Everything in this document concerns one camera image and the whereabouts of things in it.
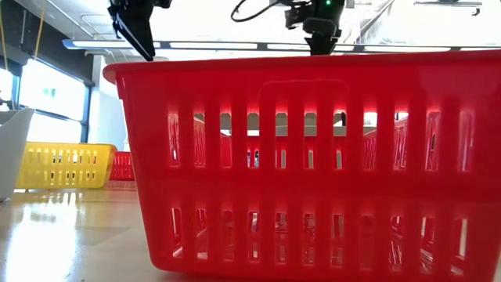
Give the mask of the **grey plastic storage bin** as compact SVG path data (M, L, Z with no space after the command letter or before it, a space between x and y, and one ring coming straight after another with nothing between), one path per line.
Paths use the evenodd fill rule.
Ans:
M34 109L0 111L0 203L16 188Z

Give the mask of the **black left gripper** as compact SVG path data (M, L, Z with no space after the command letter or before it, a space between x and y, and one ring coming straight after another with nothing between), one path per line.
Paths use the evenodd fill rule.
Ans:
M111 16L115 16L113 20L115 31L146 61L153 61L156 52L149 20L144 15L118 13L128 10L139 11L140 14L151 13L154 7L168 9L172 0L109 0L109 3L107 11Z

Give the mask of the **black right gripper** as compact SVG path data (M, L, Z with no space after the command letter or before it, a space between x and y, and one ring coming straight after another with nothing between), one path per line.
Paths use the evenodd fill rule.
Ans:
M346 0L293 0L285 11L285 27L292 30L302 26L312 34L306 38L311 56L329 55L341 36L341 15Z

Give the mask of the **yellow slotted plastic basket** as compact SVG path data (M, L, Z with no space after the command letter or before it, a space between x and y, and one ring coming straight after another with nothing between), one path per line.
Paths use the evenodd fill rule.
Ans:
M16 188L100 188L110 178L116 151L111 144L28 142Z

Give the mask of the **red slotted plastic basket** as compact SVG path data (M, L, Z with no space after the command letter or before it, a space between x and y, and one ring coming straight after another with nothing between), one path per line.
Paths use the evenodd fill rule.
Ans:
M110 180L133 181L134 179L131 154L126 151L116 151L111 166Z
M117 63L151 262L493 282L501 50Z

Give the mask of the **large window with dark frame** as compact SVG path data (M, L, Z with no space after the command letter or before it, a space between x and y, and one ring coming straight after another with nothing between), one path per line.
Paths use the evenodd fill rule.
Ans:
M33 108L27 140L46 143L88 141L91 88L46 63L0 62L0 111Z

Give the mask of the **long linear ceiling light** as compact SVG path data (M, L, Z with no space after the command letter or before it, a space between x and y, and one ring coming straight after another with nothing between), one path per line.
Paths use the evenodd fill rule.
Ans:
M121 40L76 40L63 39L66 49L132 49L132 45ZM251 51L251 52L308 52L305 43L276 42L210 42L210 41L155 41L157 50L211 50L211 51ZM341 53L388 53L388 52L451 52L501 50L501 45L436 46L436 45L362 45L336 44L333 52Z

